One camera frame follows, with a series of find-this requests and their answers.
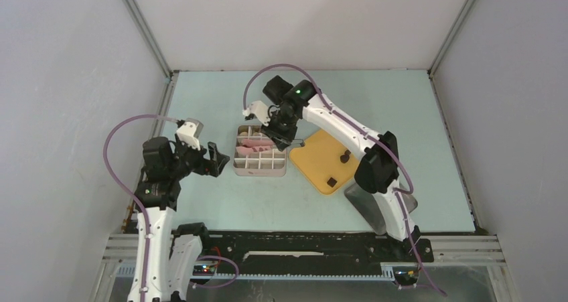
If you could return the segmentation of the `pink handled metal tongs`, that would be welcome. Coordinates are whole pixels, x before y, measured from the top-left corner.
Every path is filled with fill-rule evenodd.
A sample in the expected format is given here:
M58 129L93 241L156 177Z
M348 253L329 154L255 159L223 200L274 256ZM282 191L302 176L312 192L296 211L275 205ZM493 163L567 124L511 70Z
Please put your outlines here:
M274 147L275 144L271 140L243 139L235 149L240 156L246 157L253 153L271 151Z

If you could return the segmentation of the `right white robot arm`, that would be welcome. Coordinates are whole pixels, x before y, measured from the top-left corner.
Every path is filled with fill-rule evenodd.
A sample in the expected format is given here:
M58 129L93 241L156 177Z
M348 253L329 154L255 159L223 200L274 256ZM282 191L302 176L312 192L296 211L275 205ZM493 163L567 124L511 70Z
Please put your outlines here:
M359 161L354 180L378 204L386 235L392 238L390 253L397 260L413 256L421 233L402 199L405 191L399 176L408 174L401 167L396 136L363 127L308 80L292 85L275 76L266 83L263 94L271 101L261 117L263 134L282 151L291 146L297 123L304 120L339 141Z

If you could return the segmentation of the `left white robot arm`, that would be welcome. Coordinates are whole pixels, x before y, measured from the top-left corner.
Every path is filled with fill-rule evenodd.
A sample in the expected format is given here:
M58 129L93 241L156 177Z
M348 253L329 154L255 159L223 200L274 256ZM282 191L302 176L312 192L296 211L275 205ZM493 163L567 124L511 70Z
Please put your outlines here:
M143 144L142 176L134 192L138 227L135 274L128 301L185 301L195 262L211 253L204 223L173 227L183 178L218 177L230 157L215 143L192 149L180 139Z

